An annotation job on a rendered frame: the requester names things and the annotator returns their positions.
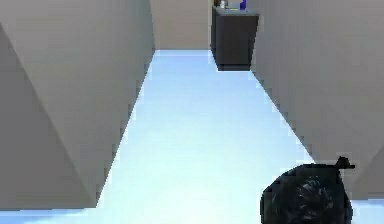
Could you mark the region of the dark grey cabinet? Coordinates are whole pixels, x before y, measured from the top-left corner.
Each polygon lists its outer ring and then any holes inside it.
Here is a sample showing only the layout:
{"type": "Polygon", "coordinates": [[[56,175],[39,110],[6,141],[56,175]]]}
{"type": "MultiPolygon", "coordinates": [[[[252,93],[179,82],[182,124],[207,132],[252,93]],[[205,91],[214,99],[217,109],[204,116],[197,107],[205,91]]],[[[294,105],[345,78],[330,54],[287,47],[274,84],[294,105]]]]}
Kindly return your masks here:
{"type": "Polygon", "coordinates": [[[219,71],[249,71],[259,14],[212,6],[211,52],[219,71]]]}

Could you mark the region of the black garbage bag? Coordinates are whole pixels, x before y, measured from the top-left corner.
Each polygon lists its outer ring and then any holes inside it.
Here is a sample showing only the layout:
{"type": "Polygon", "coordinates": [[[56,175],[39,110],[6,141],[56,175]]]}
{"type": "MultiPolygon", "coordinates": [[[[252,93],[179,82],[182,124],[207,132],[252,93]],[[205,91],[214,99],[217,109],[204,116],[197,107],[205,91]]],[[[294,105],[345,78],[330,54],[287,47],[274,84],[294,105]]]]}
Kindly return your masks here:
{"type": "Polygon", "coordinates": [[[284,172],[262,192],[261,224],[352,224],[341,170],[355,167],[340,156],[335,164],[308,163],[284,172]]]}

